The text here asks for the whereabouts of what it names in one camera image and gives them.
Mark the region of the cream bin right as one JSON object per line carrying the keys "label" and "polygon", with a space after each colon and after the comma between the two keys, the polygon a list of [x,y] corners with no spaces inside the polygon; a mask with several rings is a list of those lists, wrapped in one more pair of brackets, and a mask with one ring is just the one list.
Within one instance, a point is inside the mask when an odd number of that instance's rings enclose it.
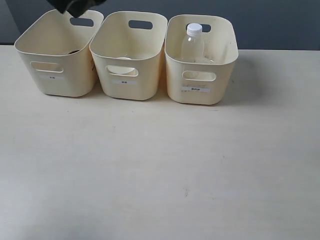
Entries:
{"label": "cream bin right", "polygon": [[[181,45],[192,23],[209,26],[202,33],[204,61],[181,59]],[[181,14],[172,17],[165,37],[168,96],[175,102],[214,105],[223,98],[239,51],[232,23],[220,16]]]}

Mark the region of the cream bin left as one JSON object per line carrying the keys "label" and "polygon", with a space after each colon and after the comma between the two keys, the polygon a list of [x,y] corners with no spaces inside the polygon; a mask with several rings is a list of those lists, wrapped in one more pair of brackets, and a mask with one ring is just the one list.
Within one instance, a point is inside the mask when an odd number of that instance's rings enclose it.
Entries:
{"label": "cream bin left", "polygon": [[89,46],[104,15],[96,10],[81,15],[92,26],[73,25],[71,18],[67,12],[50,10],[14,43],[36,86],[46,95],[81,97],[98,79]]}

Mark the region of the clear bottle white cap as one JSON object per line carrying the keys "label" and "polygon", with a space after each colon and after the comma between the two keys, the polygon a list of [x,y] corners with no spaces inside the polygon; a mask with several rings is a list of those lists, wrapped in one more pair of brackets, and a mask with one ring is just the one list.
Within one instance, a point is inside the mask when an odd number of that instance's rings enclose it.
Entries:
{"label": "clear bottle white cap", "polygon": [[203,27],[199,23],[190,23],[186,27],[186,36],[181,44],[181,59],[187,63],[199,63],[204,58]]}

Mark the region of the white paper cup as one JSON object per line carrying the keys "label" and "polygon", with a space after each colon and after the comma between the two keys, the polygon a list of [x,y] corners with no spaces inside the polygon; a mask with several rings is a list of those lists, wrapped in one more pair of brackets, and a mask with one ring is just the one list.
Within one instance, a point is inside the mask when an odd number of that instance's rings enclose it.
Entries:
{"label": "white paper cup", "polygon": [[131,60],[129,57],[116,57],[112,59],[112,64],[106,66],[106,70],[115,76],[133,76],[136,69],[134,67],[124,65],[127,60]]}

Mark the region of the cream bin middle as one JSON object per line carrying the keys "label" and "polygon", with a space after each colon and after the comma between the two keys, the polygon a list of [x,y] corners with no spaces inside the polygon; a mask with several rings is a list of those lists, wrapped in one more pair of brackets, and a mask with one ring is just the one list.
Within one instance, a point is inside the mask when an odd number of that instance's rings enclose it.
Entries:
{"label": "cream bin middle", "polygon": [[[167,18],[153,12],[118,11],[105,18],[89,49],[107,96],[144,101],[156,94],[167,26]],[[118,57],[130,58],[124,65],[135,68],[134,75],[113,75],[106,70]]]}

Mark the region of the cream bin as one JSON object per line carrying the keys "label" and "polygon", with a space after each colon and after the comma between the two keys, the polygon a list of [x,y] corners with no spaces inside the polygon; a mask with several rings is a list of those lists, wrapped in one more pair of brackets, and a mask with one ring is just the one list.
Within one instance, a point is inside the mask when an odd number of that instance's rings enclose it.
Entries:
{"label": "cream bin", "polygon": [[[204,61],[181,59],[181,45],[192,23],[209,26],[202,33]],[[232,23],[220,16],[181,14],[172,17],[165,37],[168,96],[175,102],[214,105],[223,98],[239,51]]]}
{"label": "cream bin", "polygon": [[14,43],[36,86],[46,95],[81,97],[98,79],[89,46],[104,15],[96,10],[81,15],[92,26],[73,25],[71,18],[67,12],[50,10]]}
{"label": "cream bin", "polygon": [[[153,12],[118,11],[105,18],[89,49],[107,96],[144,101],[156,94],[167,26],[167,18]],[[106,70],[118,57],[130,58],[124,65],[135,68],[134,75],[113,75]]]}

